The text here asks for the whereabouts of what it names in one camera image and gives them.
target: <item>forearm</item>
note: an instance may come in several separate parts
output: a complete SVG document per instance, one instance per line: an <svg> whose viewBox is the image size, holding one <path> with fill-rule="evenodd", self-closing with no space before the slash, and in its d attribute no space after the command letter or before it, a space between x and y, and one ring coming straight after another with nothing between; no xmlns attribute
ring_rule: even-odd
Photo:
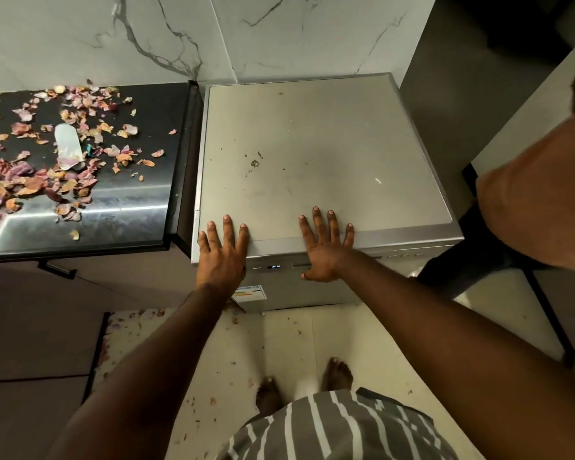
<svg viewBox="0 0 575 460"><path fill-rule="evenodd" d="M350 253L337 270L484 456L575 457L572 374L366 255Z"/></svg>
<svg viewBox="0 0 575 460"><path fill-rule="evenodd" d="M226 299L209 286L194 291L81 406L50 458L115 458L112 449L123 458L162 458Z"/></svg>

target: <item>black handle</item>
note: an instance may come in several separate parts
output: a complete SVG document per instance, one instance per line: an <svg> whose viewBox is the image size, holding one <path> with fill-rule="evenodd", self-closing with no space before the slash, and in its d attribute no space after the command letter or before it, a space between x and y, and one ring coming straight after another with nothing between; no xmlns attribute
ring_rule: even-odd
<svg viewBox="0 0 575 460"><path fill-rule="evenodd" d="M71 270L61 269L61 268L58 268L57 266L47 264L47 260L39 261L38 267L43 271L47 271L48 273L51 273L51 274L54 274L56 276L60 276L62 278L66 278L66 279L74 279L75 276L77 275L76 269L71 269Z"/></svg>

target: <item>freezer lid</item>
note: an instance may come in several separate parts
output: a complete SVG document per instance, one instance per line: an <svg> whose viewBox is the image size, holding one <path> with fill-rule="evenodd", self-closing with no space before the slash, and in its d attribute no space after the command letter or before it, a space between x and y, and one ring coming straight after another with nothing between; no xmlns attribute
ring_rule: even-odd
<svg viewBox="0 0 575 460"><path fill-rule="evenodd" d="M211 86L205 101L195 226L230 214L249 256L303 252L314 205L353 223L357 248L461 239L391 75Z"/></svg>

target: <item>marble wall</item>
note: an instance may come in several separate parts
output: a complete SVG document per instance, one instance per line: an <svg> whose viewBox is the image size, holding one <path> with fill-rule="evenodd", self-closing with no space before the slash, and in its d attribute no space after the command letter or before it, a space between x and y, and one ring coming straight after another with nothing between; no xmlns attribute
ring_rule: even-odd
<svg viewBox="0 0 575 460"><path fill-rule="evenodd" d="M0 0L0 91L391 71L434 0Z"/></svg>

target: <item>orange shirt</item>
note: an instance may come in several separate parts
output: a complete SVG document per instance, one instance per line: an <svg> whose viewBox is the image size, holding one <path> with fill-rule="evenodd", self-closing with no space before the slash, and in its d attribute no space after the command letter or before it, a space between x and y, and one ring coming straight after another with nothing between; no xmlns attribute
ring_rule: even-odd
<svg viewBox="0 0 575 460"><path fill-rule="evenodd" d="M488 228L518 252L575 270L575 115L477 180Z"/></svg>

